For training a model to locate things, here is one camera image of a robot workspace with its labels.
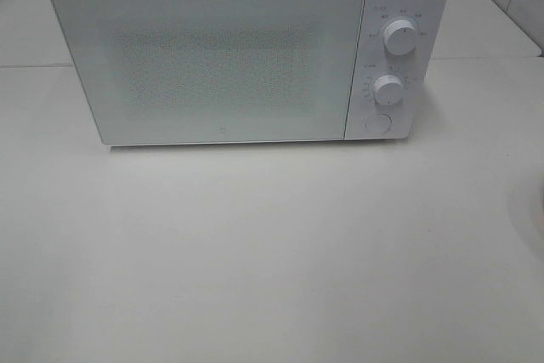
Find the round white door button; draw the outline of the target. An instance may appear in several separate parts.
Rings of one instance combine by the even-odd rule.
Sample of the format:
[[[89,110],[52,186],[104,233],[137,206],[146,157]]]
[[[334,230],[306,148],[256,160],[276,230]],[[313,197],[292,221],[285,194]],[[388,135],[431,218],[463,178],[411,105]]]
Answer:
[[[392,119],[387,114],[376,114],[365,121],[365,130],[369,134],[383,135],[392,126]]]

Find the white microwave door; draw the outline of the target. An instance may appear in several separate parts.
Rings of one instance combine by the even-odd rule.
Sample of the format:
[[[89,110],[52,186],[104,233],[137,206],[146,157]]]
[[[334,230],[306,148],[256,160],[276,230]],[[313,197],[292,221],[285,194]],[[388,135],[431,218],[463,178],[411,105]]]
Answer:
[[[52,0],[106,145],[340,140],[364,0]]]

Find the lower white control knob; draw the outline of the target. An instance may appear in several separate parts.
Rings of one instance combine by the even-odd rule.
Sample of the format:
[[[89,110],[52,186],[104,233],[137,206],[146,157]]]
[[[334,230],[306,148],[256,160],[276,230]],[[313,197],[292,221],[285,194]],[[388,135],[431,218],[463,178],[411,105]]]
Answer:
[[[372,91],[378,105],[391,106],[404,98],[405,86],[397,76],[385,75],[374,81]]]

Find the white control knob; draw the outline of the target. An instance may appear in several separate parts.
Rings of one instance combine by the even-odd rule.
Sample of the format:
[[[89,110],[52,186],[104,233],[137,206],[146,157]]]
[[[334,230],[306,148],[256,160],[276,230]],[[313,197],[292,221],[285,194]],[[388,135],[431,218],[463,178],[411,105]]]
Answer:
[[[397,76],[385,75],[374,81],[372,91],[378,105],[391,106],[404,98],[405,86]]]
[[[386,50],[394,56],[409,54],[417,44],[417,24],[406,17],[388,22],[382,30]]]

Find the upper white control knob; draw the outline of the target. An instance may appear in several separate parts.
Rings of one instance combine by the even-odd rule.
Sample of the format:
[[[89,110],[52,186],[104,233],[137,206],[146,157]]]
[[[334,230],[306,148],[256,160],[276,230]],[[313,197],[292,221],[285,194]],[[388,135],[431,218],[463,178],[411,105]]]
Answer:
[[[417,24],[406,17],[388,22],[382,30],[386,50],[394,56],[409,54],[417,44]]]

